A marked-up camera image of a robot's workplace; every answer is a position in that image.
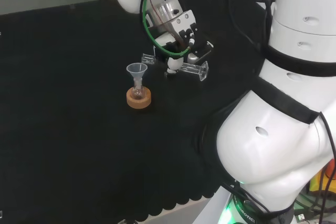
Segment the green light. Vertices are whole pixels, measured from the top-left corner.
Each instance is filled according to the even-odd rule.
[[[219,218],[218,224],[229,224],[231,218],[232,214],[230,208],[227,207],[226,209],[223,210],[221,217]]]

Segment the small hole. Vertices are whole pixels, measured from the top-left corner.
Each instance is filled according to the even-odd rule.
[[[259,133],[260,136],[268,137],[268,132],[265,129],[261,127],[256,127],[256,131]]]
[[[316,17],[304,17],[303,21],[310,26],[317,26],[320,20]]]

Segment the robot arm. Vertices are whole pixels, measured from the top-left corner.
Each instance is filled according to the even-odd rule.
[[[139,13],[141,0],[118,1],[128,12]],[[251,90],[217,135],[223,167],[241,183],[250,199],[270,212],[288,209],[305,184],[332,158],[330,137],[318,113],[326,115],[336,139],[335,3],[276,0],[269,46],[287,63],[265,60],[259,78],[270,88],[262,90],[263,95]],[[190,31],[197,32],[192,11],[183,12],[178,0],[149,0],[146,17],[151,26],[169,30],[156,39],[163,47],[183,41]],[[183,59],[170,62],[174,71]],[[322,66],[328,74],[305,70],[312,65],[318,69]],[[267,90],[275,92],[276,99],[267,100]],[[315,111],[314,120],[307,122],[296,116],[296,106],[284,110],[285,101],[280,99],[284,96],[292,104]],[[248,212],[244,204],[232,201],[232,216],[235,222],[251,223],[244,218]],[[292,215],[287,223],[291,221],[296,223]]]
[[[138,14],[142,0],[118,0],[129,13]],[[179,0],[146,0],[146,20],[150,27],[155,27],[161,35],[155,39],[154,54],[158,59],[167,60],[168,73],[176,73],[184,59],[194,64],[208,55],[213,45],[208,42],[197,27],[196,19],[191,10],[184,11]],[[165,54],[160,48],[173,53],[184,52],[180,56]]]

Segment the yellow object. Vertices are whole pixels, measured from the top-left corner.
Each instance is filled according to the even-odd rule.
[[[315,177],[310,181],[309,190],[311,192],[315,192],[315,191],[318,192],[319,191],[321,173],[322,173],[322,171],[319,171],[319,173],[317,173],[315,175]],[[328,180],[329,180],[329,178],[326,175],[324,175],[322,190],[325,190],[325,188],[327,186],[327,183],[328,183]],[[336,194],[336,180],[333,180],[331,182],[329,191],[332,191],[334,194]]]

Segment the clear plastic funnel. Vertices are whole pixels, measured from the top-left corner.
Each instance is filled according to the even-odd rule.
[[[147,68],[147,65],[143,63],[133,63],[126,68],[134,78],[134,88],[132,89],[131,96],[136,100],[141,100],[146,97],[146,90],[142,86],[142,76]]]

